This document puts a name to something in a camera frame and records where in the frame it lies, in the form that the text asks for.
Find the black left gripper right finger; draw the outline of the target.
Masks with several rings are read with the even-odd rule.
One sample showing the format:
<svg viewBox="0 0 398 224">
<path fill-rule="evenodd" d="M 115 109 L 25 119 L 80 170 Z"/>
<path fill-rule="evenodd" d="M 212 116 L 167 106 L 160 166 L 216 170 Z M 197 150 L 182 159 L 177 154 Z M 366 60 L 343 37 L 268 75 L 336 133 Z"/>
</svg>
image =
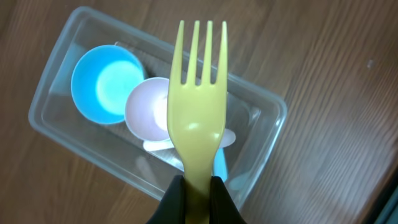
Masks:
<svg viewBox="0 0 398 224">
<path fill-rule="evenodd" d="M 218 176 L 211 177 L 209 224 L 246 224 Z"/>
</svg>

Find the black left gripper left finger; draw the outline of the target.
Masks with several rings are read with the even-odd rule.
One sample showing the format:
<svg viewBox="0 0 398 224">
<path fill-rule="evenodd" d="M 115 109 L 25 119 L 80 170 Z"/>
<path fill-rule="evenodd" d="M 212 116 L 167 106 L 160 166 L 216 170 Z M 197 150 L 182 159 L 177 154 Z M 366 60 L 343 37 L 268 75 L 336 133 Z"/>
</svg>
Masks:
<svg viewBox="0 0 398 224">
<path fill-rule="evenodd" d="M 185 179 L 176 175 L 147 224 L 185 224 Z"/>
</svg>

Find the blue plastic fork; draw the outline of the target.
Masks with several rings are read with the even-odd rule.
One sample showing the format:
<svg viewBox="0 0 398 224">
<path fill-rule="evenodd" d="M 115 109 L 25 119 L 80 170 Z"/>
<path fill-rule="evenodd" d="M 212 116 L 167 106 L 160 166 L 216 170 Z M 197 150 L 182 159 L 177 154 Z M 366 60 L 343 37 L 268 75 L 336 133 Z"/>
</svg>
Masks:
<svg viewBox="0 0 398 224">
<path fill-rule="evenodd" d="M 220 177 L 223 182 L 225 182 L 228 178 L 228 167 L 226 164 L 223 148 L 219 148 L 215 155 L 213 163 L 213 175 Z"/>
</svg>

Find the white plastic spoon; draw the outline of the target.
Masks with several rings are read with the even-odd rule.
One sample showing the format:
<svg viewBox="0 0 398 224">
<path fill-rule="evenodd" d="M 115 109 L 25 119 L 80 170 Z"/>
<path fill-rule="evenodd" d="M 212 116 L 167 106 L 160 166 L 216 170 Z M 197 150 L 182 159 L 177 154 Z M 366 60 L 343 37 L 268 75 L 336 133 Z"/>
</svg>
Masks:
<svg viewBox="0 0 398 224">
<path fill-rule="evenodd" d="M 235 140 L 235 133 L 230 129 L 225 129 L 223 138 L 220 143 L 220 148 L 232 145 Z M 144 141 L 142 146 L 146 151 L 149 152 L 174 148 L 174 145 L 170 139 L 164 141 Z"/>
</svg>

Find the yellow plastic fork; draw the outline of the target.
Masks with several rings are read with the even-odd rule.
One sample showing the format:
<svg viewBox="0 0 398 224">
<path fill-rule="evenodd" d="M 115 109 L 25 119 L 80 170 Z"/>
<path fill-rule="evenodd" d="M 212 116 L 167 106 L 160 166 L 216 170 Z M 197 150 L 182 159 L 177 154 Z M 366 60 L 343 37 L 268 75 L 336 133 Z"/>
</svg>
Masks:
<svg viewBox="0 0 398 224">
<path fill-rule="evenodd" d="M 222 23 L 216 80 L 211 82 L 213 23 L 206 29 L 201 83 L 196 84 L 200 23 L 195 22 L 186 82 L 182 82 L 184 22 L 175 43 L 167 98 L 167 128 L 182 159 L 187 183 L 186 223 L 209 223 L 213 161 L 226 123 L 228 82 L 228 27 Z"/>
</svg>

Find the pink plastic cup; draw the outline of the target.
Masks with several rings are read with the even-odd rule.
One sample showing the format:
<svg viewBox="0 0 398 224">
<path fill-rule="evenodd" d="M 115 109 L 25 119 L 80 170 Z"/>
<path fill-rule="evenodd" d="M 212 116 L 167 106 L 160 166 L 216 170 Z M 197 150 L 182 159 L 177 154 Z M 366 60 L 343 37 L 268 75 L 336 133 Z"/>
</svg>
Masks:
<svg viewBox="0 0 398 224">
<path fill-rule="evenodd" d="M 169 79 L 148 78 L 133 89 L 125 106 L 125 121 L 130 132 L 143 141 L 165 141 Z"/>
</svg>

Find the blue plastic bowl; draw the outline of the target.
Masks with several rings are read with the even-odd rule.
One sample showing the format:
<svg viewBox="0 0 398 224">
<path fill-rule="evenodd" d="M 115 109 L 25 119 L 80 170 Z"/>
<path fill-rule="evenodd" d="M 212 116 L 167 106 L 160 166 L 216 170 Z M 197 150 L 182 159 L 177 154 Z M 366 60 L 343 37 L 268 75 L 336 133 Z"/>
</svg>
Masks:
<svg viewBox="0 0 398 224">
<path fill-rule="evenodd" d="M 77 62 L 71 94 L 77 110 L 103 125 L 124 121 L 127 98 L 146 79 L 141 61 L 117 45 L 100 45 Z"/>
</svg>

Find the green plastic fork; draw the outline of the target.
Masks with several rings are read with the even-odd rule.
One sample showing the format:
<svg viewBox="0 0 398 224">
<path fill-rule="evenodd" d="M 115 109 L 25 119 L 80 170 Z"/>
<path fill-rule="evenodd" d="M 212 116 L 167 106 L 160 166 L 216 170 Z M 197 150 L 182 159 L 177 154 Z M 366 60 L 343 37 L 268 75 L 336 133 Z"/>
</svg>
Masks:
<svg viewBox="0 0 398 224">
<path fill-rule="evenodd" d="M 238 175 L 229 181 L 228 187 L 231 190 L 241 190 L 248 180 L 249 174 Z"/>
</svg>

